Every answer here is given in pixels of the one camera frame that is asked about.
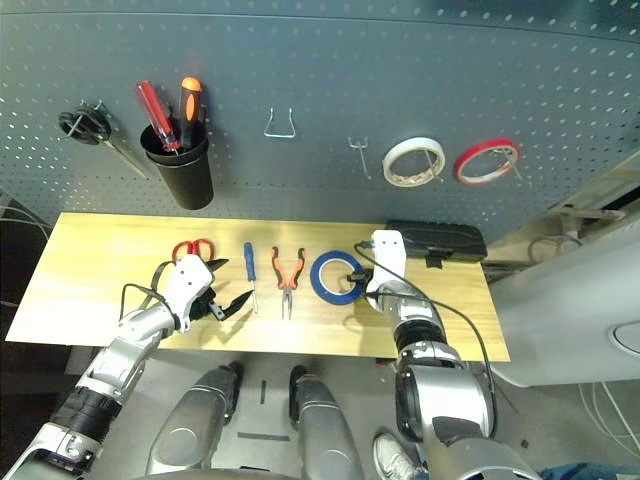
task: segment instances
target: tool holder cup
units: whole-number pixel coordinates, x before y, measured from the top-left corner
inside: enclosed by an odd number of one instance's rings
[[[175,118],[170,120],[176,131],[178,121]],[[213,182],[207,157],[209,140],[202,122],[198,122],[193,129],[193,148],[178,155],[164,151],[151,125],[140,135],[140,145],[147,158],[158,167],[178,205],[187,210],[198,210],[211,202]]]

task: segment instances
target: gray floor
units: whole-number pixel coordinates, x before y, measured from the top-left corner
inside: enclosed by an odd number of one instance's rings
[[[208,369],[236,359],[245,365],[245,379],[236,415],[213,457],[216,467],[250,466],[300,474],[297,436],[287,418],[287,389],[291,368],[301,363],[319,374],[332,390],[353,432],[366,478],[377,478],[371,440],[380,427],[395,429],[394,373],[390,367],[378,368],[368,358],[161,350],[148,362],[89,479],[125,480],[142,475],[151,443],[184,391]],[[263,380],[267,394],[260,404]],[[500,382],[500,386],[517,412],[499,395],[498,438],[518,450],[534,468],[576,461],[640,466],[638,459],[598,432],[575,385],[519,389]],[[640,382],[615,383],[611,388],[636,431],[640,430],[634,402],[640,398]],[[600,394],[598,400],[605,420],[621,432],[605,397]],[[290,441],[240,439],[238,432],[288,436]]]

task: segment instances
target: black device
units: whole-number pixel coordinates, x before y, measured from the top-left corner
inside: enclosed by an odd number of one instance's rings
[[[427,267],[442,268],[443,260],[476,263],[487,256],[482,233],[471,225],[389,220],[387,230],[398,230],[408,257],[424,258]]]

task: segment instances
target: blue tape roll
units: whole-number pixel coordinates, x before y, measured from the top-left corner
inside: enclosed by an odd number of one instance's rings
[[[354,285],[351,291],[339,294],[330,291],[324,283],[322,283],[322,270],[328,263],[335,261],[346,263],[353,268],[356,273],[363,272],[362,266],[351,255],[338,250],[332,250],[331,252],[323,253],[313,262],[313,266],[311,267],[311,286],[316,294],[325,302],[333,305],[348,305],[349,303],[355,302],[356,299],[362,295],[362,287],[360,287],[360,285]]]

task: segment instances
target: gray pegboard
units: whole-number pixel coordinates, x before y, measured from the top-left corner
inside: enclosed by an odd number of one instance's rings
[[[492,241],[640,146],[637,2],[448,3],[5,2],[0,185],[48,220],[395,217],[469,223]],[[144,181],[104,148],[57,141],[58,113],[100,98],[114,143],[142,159],[133,86],[151,80],[175,102],[186,73],[208,89],[209,207],[181,210],[157,173]],[[290,106],[299,136],[265,138],[269,108],[284,130]],[[369,139],[374,180],[349,136]],[[441,142],[443,183],[384,181],[384,154],[411,136]],[[453,179],[456,157],[496,136],[521,146],[533,189]]]

